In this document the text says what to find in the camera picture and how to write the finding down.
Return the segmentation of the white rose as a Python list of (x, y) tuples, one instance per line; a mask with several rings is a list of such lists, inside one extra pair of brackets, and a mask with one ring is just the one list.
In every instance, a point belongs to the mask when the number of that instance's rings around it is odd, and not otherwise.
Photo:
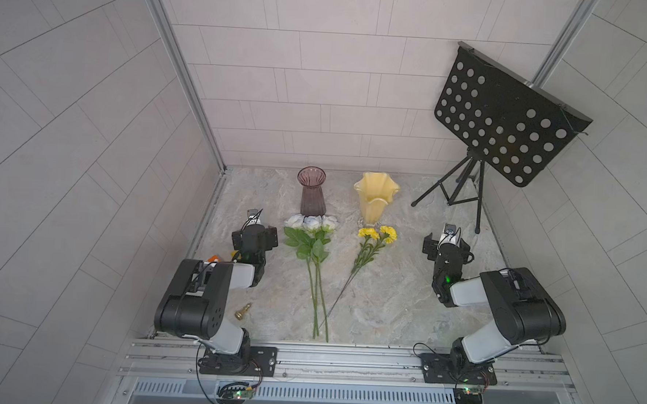
[(283, 229), (283, 232), (285, 233), (285, 244), (286, 246), (292, 247), (295, 250), (296, 257), (297, 257), (297, 248), (299, 247), (300, 243), (300, 238), (299, 238), (299, 233), (303, 228), (303, 222), (304, 222), (304, 216), (303, 215), (293, 215), (289, 220), (285, 222), (285, 226)]
[(303, 228), (299, 233), (300, 243), (297, 248), (298, 259), (303, 259), (309, 275), (311, 304), (312, 304), (312, 338), (320, 336), (319, 309), (323, 303), (321, 286), (321, 265), (327, 257), (327, 231), (323, 227), (324, 218), (305, 217)]
[(312, 261), (315, 271), (315, 292), (317, 295), (316, 304), (320, 306), (323, 311), (322, 324), (317, 324), (316, 333), (320, 334), (320, 328), (323, 328), (324, 338), (326, 342), (329, 341), (329, 324), (327, 306), (324, 296), (324, 289), (322, 284), (322, 264), (327, 260), (330, 255), (328, 251), (328, 244), (332, 242), (332, 235), (338, 228), (338, 221), (334, 216), (322, 216), (321, 223), (315, 230), (315, 243), (312, 247)]

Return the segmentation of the yellow carnation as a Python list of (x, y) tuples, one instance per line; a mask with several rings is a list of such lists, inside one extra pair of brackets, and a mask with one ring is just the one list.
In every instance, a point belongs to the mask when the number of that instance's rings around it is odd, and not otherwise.
[(393, 227), (388, 225), (383, 225), (379, 229), (375, 229), (378, 232), (380, 238), (377, 241), (373, 242), (373, 247), (364, 257), (364, 262), (362, 263), (360, 271), (364, 266), (367, 266), (369, 263), (373, 262), (375, 257), (379, 254), (388, 245), (393, 244), (398, 239), (397, 231)]
[(373, 242), (377, 241), (380, 238), (380, 236), (378, 235), (377, 230), (375, 230), (375, 228), (369, 228), (369, 227), (361, 228), (358, 231), (358, 236), (360, 236), (360, 238), (363, 239), (363, 243), (361, 244), (361, 249), (359, 250), (359, 252), (357, 254), (357, 257), (355, 258), (355, 260), (353, 262), (353, 266), (352, 266), (352, 269), (351, 269), (351, 271), (349, 273), (349, 277), (347, 278), (346, 282), (344, 283), (340, 294), (338, 295), (337, 299), (334, 301), (333, 305), (328, 310), (328, 316), (330, 316), (330, 314), (332, 314), (332, 311), (334, 310), (334, 308), (338, 304), (338, 301), (340, 300), (340, 298), (342, 298), (342, 295), (346, 292), (346, 289), (350, 285), (350, 282), (352, 281), (352, 279), (354, 278), (356, 273), (358, 273), (358, 270), (361, 268), (362, 263), (364, 262), (365, 255), (368, 252), (370, 252), (370, 250), (372, 249), (372, 247), (374, 245)]

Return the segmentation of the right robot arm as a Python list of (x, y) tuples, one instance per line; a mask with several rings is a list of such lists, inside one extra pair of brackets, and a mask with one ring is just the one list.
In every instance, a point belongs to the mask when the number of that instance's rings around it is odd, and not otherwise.
[(526, 267), (481, 272), (465, 279), (463, 267), (474, 259), (458, 235), (423, 240), (423, 254), (435, 263), (432, 289), (444, 306), (486, 305), (493, 320), (478, 331), (457, 339), (450, 360), (458, 369), (492, 362), (530, 341), (537, 346), (562, 335), (566, 318), (534, 274)]

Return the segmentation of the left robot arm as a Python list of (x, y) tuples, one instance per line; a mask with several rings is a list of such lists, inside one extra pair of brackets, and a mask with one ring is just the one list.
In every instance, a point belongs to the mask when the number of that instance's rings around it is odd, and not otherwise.
[(277, 228), (247, 225), (234, 231), (232, 240), (237, 254), (231, 261), (185, 259), (179, 264), (156, 309), (156, 331), (197, 340), (219, 355), (246, 353), (249, 332), (224, 317), (228, 294), (259, 284), (266, 253), (278, 247)]

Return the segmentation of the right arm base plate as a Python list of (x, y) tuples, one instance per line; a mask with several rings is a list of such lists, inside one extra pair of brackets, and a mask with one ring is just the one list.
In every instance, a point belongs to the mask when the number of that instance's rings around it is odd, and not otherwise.
[(432, 352), (418, 353), (417, 357), (420, 359), (422, 375), (426, 383), (482, 387), (497, 385), (496, 373), (490, 362), (469, 363), (463, 357)]

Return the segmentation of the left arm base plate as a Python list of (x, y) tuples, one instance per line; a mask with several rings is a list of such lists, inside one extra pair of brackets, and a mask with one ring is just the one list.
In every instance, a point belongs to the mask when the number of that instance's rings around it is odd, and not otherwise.
[(270, 378), (274, 375), (278, 349), (268, 346), (242, 349), (237, 354), (215, 354), (208, 351), (198, 358), (200, 374), (211, 376), (246, 376)]

